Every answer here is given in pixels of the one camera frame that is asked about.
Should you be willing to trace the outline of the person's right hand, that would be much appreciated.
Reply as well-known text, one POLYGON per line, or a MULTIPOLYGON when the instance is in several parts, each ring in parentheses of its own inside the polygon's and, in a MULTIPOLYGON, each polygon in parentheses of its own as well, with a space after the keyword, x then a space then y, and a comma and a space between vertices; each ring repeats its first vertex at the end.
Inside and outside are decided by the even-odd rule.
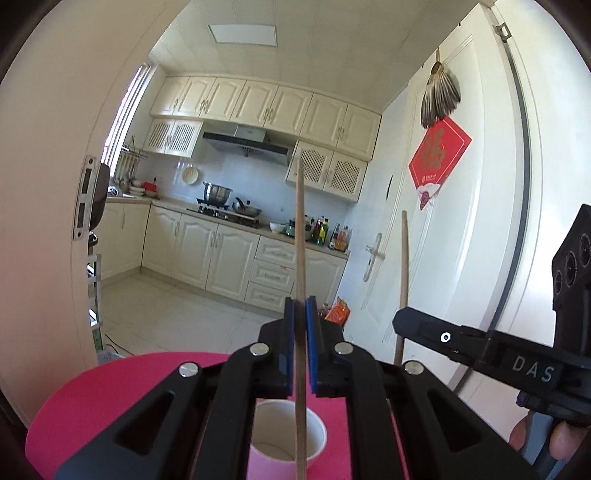
MULTIPOLYGON (((522 418, 513 428, 509 444, 515 449, 521 449, 526 441, 527 418, 522 418)), ((556 460, 569 462, 585 439, 588 430, 571 426, 566 422, 560 423, 552 432, 550 439, 550 453, 556 460)))

